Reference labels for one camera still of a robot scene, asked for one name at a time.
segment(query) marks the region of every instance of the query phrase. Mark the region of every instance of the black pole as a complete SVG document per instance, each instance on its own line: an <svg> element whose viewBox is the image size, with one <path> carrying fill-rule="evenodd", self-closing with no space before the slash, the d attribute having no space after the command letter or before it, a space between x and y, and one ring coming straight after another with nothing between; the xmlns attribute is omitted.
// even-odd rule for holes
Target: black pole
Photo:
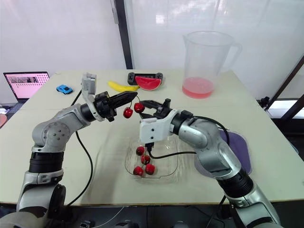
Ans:
<svg viewBox="0 0 304 228"><path fill-rule="evenodd" d="M292 70L292 72L289 74L287 79L283 82L283 84L278 89L276 94L270 99L265 110L269 109L270 106L277 100L277 98L280 96L280 94L283 92L283 90L287 87L287 85L290 83L290 81L294 78L294 76L300 70L300 68L303 66L303 64L304 64L304 55L302 56L302 58L300 59L298 64L295 66L295 68Z"/></svg>
<svg viewBox="0 0 304 228"><path fill-rule="evenodd" d="M302 108L304 107L304 95L285 113L282 117L282 121L291 120Z"/></svg>
<svg viewBox="0 0 304 228"><path fill-rule="evenodd" d="M133 69L127 19L124 11L124 0L114 0L114 1L115 1L116 12L118 17L118 28L120 33L120 39L122 41L122 46L123 46L125 65L127 69Z"/></svg>

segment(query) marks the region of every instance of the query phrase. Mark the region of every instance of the wall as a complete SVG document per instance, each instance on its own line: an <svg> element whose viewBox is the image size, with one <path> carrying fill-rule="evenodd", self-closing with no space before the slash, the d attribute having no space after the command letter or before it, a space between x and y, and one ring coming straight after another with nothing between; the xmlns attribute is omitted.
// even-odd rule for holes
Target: wall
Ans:
<svg viewBox="0 0 304 228"><path fill-rule="evenodd" d="M110 0L0 0L0 72L125 69ZM0 103L16 99L0 75Z"/></svg>
<svg viewBox="0 0 304 228"><path fill-rule="evenodd" d="M242 44L232 69L261 98L277 91L304 53L302 0L126 0L125 5L135 68L182 68L182 35L221 31Z"/></svg>

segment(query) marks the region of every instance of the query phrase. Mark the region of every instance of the laptop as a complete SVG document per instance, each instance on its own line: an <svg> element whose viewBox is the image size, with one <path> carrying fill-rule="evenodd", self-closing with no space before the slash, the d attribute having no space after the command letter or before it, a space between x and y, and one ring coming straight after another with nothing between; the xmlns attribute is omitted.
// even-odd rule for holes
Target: laptop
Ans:
<svg viewBox="0 0 304 228"><path fill-rule="evenodd" d="M10 110L6 114L8 119L49 80L46 71L9 72L3 74L18 101L16 104L9 105Z"/></svg>

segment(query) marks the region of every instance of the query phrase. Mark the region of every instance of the pink liquid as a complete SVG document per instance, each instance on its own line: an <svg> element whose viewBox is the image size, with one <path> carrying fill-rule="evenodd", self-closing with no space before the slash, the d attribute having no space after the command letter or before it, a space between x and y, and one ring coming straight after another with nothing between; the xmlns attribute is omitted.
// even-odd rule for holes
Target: pink liquid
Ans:
<svg viewBox="0 0 304 228"><path fill-rule="evenodd" d="M182 84L184 94L197 99L209 97L213 89L213 83L201 77L188 77Z"/></svg>

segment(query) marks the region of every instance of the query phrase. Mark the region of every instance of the yellow banana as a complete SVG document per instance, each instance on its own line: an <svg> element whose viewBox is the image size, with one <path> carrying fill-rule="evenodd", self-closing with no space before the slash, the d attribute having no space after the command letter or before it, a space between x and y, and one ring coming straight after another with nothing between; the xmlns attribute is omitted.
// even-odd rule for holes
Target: yellow banana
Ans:
<svg viewBox="0 0 304 228"><path fill-rule="evenodd" d="M108 81L108 85L118 91L118 92L124 92L124 91L136 91L139 89L139 86L124 86L124 85L120 85L116 82L113 82L113 81Z"/></svg>

